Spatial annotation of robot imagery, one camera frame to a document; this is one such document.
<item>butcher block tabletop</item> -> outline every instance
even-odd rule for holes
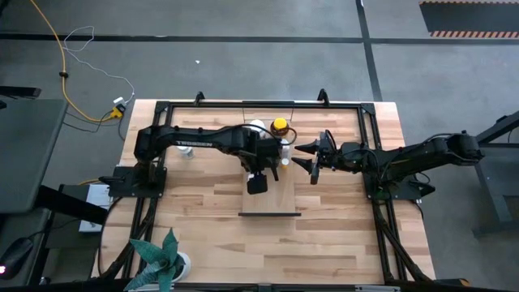
[[[120,165],[136,163],[137,132],[152,124],[156,102],[135,101]],[[375,110],[383,149],[404,146],[396,104],[376,102]],[[177,108],[172,126],[218,129],[261,119],[268,127],[269,121],[279,117],[298,132],[296,145],[310,143],[325,129],[339,146],[361,139],[357,112],[348,109]],[[373,147],[370,123],[365,119]],[[361,174],[321,170],[319,184],[312,186],[308,173],[294,165],[295,206],[300,217],[239,217],[244,169],[238,158],[210,148],[194,148],[194,153],[194,158],[186,160],[175,147],[167,150],[165,193],[159,199],[152,235],[152,242],[160,246],[173,228],[178,249],[192,262],[184,282],[384,283],[372,207]],[[109,215],[102,235],[101,271],[128,242],[135,202],[124,198]],[[408,201],[395,201],[394,209],[403,246],[424,273],[434,278],[419,210]],[[392,248],[388,254],[396,277]],[[138,260],[135,253],[132,277]]]

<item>concrete floor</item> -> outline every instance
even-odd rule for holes
[[[361,36],[354,0],[38,2],[64,34],[94,25],[96,33],[114,35]],[[429,37],[418,0],[364,0],[364,6],[371,37]],[[49,33],[28,1],[11,2],[0,30]],[[42,88],[41,98],[62,98],[54,41],[0,41],[0,48],[0,84],[35,86]],[[438,132],[478,134],[518,110],[518,53],[517,45],[373,45],[383,100],[397,103],[407,144]],[[326,88],[335,101],[373,101],[362,44],[93,42],[79,56],[127,77],[137,98],[192,98],[204,91],[207,98],[314,100]],[[70,96],[92,116],[131,92],[123,81],[71,58],[67,67]],[[116,130],[89,134],[63,127],[45,183],[56,187],[110,175],[122,150]],[[519,133],[512,140],[519,140]],[[427,173],[437,188],[423,202],[437,277],[519,290],[519,235],[480,240],[472,235],[472,228],[494,219],[474,168],[445,166]],[[59,268],[60,261],[66,264],[60,259],[71,257],[74,253],[56,255],[51,276],[85,278],[73,268]]]

